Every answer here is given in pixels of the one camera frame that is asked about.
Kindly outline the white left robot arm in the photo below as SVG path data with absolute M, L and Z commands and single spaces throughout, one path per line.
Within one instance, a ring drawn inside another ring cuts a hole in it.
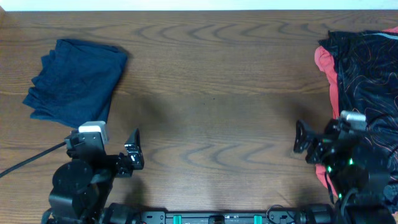
M 49 223 L 142 223 L 136 208 L 106 201 L 116 178 L 128 178 L 144 167 L 137 155 L 104 156 L 97 161 L 74 159 L 56 170 L 49 195 L 50 208 L 41 222 Z

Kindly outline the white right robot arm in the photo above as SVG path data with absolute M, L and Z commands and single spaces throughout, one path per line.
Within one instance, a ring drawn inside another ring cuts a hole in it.
M 329 204 L 273 205 L 265 212 L 153 210 L 141 212 L 141 223 L 394 223 L 396 188 L 386 158 L 364 142 L 371 134 L 363 119 L 331 119 L 321 134 L 297 121 L 294 152 L 306 152 L 307 163 L 325 166 Z

